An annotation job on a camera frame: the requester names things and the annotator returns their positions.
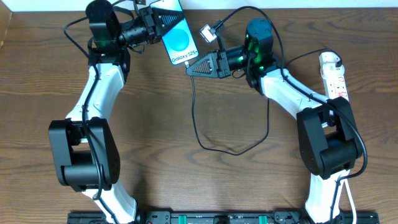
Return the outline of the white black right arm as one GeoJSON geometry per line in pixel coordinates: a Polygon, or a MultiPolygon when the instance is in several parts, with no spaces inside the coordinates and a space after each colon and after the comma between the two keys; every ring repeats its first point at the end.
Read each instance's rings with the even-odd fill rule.
{"type": "Polygon", "coordinates": [[[357,159],[368,160],[346,93],[344,66],[331,50],[320,55],[325,93],[319,94],[295,79],[276,57],[273,43],[280,35],[269,18],[251,20],[243,45],[226,48],[220,30],[223,22],[204,26],[200,33],[218,49],[187,68],[191,78],[225,78],[242,70],[248,85],[275,101],[297,122],[300,156],[310,171],[310,191],[302,222],[337,223],[341,217],[340,195],[348,180],[356,177],[357,159]]]}

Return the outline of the blue screen smartphone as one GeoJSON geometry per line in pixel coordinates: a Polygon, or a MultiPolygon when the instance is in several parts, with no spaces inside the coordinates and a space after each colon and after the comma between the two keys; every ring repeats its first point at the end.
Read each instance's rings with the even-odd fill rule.
{"type": "MultiPolygon", "coordinates": [[[[179,0],[161,0],[150,3],[151,8],[182,11],[179,0]]],[[[199,56],[196,43],[188,26],[187,19],[180,21],[173,29],[162,36],[162,41],[172,65],[185,63],[199,56]]]]}

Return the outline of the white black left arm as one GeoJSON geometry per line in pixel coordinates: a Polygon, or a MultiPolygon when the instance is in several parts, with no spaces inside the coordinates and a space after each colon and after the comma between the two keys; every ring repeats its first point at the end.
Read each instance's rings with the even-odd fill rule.
{"type": "Polygon", "coordinates": [[[130,53],[138,45],[157,43],[184,20],[178,1],[156,1],[120,22],[120,8],[92,1],[85,10],[92,37],[83,54],[89,77],[66,118],[49,125],[58,181],[92,198],[108,223],[137,223],[136,200],[120,181],[121,161],[108,124],[114,102],[130,71],[130,53]]]}

